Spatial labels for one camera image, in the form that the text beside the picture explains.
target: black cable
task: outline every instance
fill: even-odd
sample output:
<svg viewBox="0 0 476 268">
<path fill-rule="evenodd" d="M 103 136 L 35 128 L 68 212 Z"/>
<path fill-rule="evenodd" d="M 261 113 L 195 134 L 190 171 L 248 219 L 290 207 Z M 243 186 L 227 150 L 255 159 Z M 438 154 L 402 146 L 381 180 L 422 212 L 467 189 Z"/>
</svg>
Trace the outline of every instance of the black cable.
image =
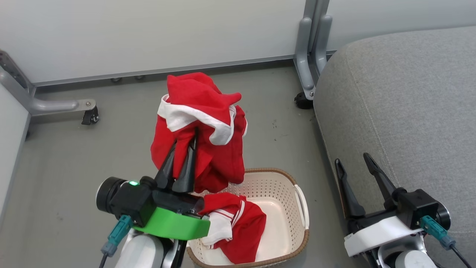
<svg viewBox="0 0 476 268">
<path fill-rule="evenodd" d="M 108 258 L 108 254 L 105 253 L 103 256 L 102 256 L 102 260 L 101 260 L 101 264 L 99 264 L 99 268 L 104 268 L 104 264 L 106 263 L 106 259 Z"/>
<path fill-rule="evenodd" d="M 454 244 L 450 245 L 449 247 L 456 253 L 458 258 L 461 259 L 461 261 L 466 265 L 466 267 L 472 268 L 471 265 L 469 264 L 469 262 L 465 259 L 465 257 L 463 257 L 463 255 L 461 255 L 461 253 L 459 253 L 459 251 L 456 249 Z"/>
</svg>

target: red and white garment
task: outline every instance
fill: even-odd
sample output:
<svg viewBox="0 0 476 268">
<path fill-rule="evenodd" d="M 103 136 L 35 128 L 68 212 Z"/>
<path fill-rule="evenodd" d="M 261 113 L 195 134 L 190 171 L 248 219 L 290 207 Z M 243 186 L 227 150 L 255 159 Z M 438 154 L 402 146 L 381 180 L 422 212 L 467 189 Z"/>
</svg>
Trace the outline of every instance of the red and white garment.
<svg viewBox="0 0 476 268">
<path fill-rule="evenodd" d="M 210 230 L 202 243 L 220 248 L 234 264 L 254 262 L 266 225 L 266 214 L 245 196 L 230 193 L 206 195 L 205 208 L 209 213 Z"/>
<path fill-rule="evenodd" d="M 235 106 L 240 93 L 222 94 L 203 73 L 167 77 L 169 93 L 162 97 L 157 112 L 152 161 L 162 166 L 177 141 L 173 176 L 182 169 L 187 147 L 198 128 L 195 192 L 219 192 L 228 183 L 243 182 L 243 136 L 248 124 L 245 113 Z"/>
</svg>

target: white plastic basket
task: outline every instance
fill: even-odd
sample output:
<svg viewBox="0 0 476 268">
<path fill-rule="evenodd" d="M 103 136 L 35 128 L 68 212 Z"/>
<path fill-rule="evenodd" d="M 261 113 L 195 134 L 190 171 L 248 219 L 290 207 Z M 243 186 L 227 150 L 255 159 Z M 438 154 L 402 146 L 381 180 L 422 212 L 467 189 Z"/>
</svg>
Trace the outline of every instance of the white plastic basket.
<svg viewBox="0 0 476 268">
<path fill-rule="evenodd" d="M 220 249 L 207 249 L 199 239 L 189 241 L 187 252 L 195 264 L 204 268 L 267 267 L 298 255 L 309 237 L 309 211 L 296 181 L 280 169 L 248 169 L 240 185 L 229 185 L 222 192 L 246 196 L 266 214 L 266 226 L 256 261 L 234 265 Z"/>
</svg>

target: white wall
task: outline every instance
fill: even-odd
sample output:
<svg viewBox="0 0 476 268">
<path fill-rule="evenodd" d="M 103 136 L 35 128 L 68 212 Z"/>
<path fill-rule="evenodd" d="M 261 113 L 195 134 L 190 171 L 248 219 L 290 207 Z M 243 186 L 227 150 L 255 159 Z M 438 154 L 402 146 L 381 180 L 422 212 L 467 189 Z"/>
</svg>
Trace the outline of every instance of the white wall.
<svg viewBox="0 0 476 268">
<path fill-rule="evenodd" d="M 327 51 L 386 33 L 476 25 L 475 0 L 330 0 Z"/>
<path fill-rule="evenodd" d="M 28 118 L 27 110 L 0 84 L 0 226 Z"/>
<path fill-rule="evenodd" d="M 293 55 L 306 0 L 6 0 L 0 47 L 33 82 Z"/>
</svg>

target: gray sofa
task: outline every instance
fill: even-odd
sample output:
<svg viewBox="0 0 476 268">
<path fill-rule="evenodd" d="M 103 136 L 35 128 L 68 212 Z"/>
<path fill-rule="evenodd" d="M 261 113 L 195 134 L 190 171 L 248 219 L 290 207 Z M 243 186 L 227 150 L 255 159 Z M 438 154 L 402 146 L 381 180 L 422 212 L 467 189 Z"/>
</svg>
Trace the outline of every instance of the gray sofa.
<svg viewBox="0 0 476 268">
<path fill-rule="evenodd" d="M 447 207 L 449 235 L 476 266 L 476 27 L 349 44 L 324 68 L 314 108 L 331 163 L 342 160 L 368 213 L 383 198 L 364 152 L 397 187 L 422 188 Z M 426 248 L 444 267 L 465 267 L 433 237 Z"/>
</svg>

